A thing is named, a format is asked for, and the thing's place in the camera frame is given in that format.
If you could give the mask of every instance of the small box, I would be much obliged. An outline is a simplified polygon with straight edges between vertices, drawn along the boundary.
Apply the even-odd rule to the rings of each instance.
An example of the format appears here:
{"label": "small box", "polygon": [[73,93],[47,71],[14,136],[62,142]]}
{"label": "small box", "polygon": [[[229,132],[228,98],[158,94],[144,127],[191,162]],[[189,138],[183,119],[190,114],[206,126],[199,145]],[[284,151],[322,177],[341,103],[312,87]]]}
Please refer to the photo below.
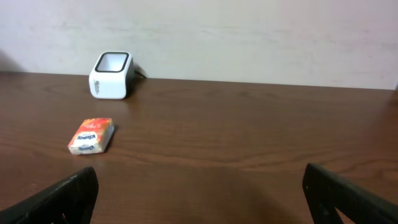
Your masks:
{"label": "small box", "polygon": [[86,119],[70,141],[69,151],[74,155],[104,152],[113,131],[110,118]]}

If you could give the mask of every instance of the white wall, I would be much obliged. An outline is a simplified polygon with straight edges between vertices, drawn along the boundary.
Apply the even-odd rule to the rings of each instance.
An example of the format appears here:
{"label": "white wall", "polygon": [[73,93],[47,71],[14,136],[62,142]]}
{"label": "white wall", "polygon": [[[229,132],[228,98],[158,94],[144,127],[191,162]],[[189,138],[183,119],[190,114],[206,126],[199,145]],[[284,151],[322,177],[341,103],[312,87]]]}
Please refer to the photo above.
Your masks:
{"label": "white wall", "polygon": [[127,50],[154,78],[394,89],[397,0],[1,0],[0,51],[89,74]]}

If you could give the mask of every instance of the tabletop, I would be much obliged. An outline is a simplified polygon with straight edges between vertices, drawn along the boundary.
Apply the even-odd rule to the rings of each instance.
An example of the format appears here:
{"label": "tabletop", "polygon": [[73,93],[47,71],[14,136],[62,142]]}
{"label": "tabletop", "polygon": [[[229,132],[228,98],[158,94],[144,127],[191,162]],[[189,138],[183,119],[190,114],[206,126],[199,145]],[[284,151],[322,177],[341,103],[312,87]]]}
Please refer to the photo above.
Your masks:
{"label": "tabletop", "polygon": [[[112,118],[104,154],[71,155],[88,118]],[[0,209],[93,166],[92,223],[312,223],[316,162],[398,203],[394,91],[146,79],[124,100],[88,77],[0,73]]]}

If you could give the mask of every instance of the wooden table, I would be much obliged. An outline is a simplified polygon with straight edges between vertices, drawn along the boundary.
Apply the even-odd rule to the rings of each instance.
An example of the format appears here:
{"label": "wooden table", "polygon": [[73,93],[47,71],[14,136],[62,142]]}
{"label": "wooden table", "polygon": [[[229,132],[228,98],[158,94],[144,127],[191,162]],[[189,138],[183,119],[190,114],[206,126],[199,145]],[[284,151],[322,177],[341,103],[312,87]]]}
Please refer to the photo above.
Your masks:
{"label": "wooden table", "polygon": [[[97,117],[108,152],[71,155]],[[93,166],[92,223],[311,223],[308,162],[398,203],[397,94],[148,79],[97,100],[87,76],[0,73],[0,209]]]}

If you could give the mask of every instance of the brown wooden surface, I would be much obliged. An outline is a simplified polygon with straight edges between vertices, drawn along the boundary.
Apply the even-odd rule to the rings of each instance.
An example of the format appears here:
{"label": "brown wooden surface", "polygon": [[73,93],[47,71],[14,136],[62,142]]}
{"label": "brown wooden surface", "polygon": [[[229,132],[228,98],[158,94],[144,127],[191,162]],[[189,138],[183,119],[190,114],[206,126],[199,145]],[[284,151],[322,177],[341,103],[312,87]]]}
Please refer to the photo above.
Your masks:
{"label": "brown wooden surface", "polygon": [[[87,76],[0,73],[0,209],[93,166],[92,223],[311,223],[317,162],[398,203],[394,91],[148,79],[97,100]],[[106,154],[73,156],[87,118],[118,126]]]}

